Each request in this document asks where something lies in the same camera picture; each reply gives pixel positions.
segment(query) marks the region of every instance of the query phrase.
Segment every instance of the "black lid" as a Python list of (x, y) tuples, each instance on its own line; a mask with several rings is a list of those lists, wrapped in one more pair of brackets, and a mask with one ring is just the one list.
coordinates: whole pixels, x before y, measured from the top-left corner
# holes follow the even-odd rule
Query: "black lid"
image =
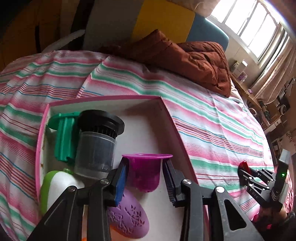
[(82, 111), (78, 117), (78, 127), (82, 132), (92, 131), (98, 133), (100, 133), (101, 127), (107, 127), (112, 132), (115, 132), (116, 136), (124, 132), (124, 122), (122, 119), (103, 110)]

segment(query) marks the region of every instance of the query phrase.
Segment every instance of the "clear plastic cup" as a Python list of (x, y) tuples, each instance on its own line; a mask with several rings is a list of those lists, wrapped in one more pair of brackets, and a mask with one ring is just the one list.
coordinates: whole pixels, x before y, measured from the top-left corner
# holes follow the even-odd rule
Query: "clear plastic cup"
[(82, 132), (77, 148), (74, 172), (80, 176), (100, 179), (102, 172), (113, 168), (116, 140), (96, 132)]
[(161, 160), (171, 154), (125, 154), (129, 159), (128, 183), (141, 192), (152, 192), (159, 185)]

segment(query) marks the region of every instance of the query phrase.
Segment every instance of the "white curtain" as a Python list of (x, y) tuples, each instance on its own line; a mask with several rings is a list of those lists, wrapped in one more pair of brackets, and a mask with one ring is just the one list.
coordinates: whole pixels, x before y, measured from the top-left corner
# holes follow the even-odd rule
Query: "white curtain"
[(276, 57), (271, 59), (251, 88), (255, 98), (263, 101), (264, 104), (274, 101), (285, 83), (292, 78), (292, 69), (296, 58), (295, 46), (289, 37), (280, 46), (280, 51), (275, 53)]

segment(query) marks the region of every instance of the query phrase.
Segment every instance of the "striped bedsheet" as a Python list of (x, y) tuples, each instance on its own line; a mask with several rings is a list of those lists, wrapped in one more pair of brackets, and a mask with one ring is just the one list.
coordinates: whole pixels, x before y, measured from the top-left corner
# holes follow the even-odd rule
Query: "striped bedsheet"
[(201, 186), (224, 186), (250, 218), (258, 212), (239, 186), (237, 167), (273, 164), (263, 130), (241, 99), (136, 62), (63, 50), (20, 58), (0, 74), (0, 224), (13, 240), (26, 240), (40, 218), (34, 161), (46, 104), (135, 94), (163, 97)]

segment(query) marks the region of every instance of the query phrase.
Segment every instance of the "wooden shelf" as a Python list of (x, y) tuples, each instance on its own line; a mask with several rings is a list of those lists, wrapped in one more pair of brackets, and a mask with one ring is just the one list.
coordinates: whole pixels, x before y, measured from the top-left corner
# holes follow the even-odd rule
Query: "wooden shelf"
[(239, 94), (242, 97), (247, 98), (248, 101), (250, 101), (253, 105), (254, 105), (254, 109), (256, 111), (261, 111), (261, 106), (259, 104), (259, 102), (256, 100), (255, 96), (253, 96), (249, 91), (248, 91), (248, 87), (244, 84), (241, 83), (232, 73), (231, 73), (231, 79), (234, 83), (234, 86), (237, 88)]

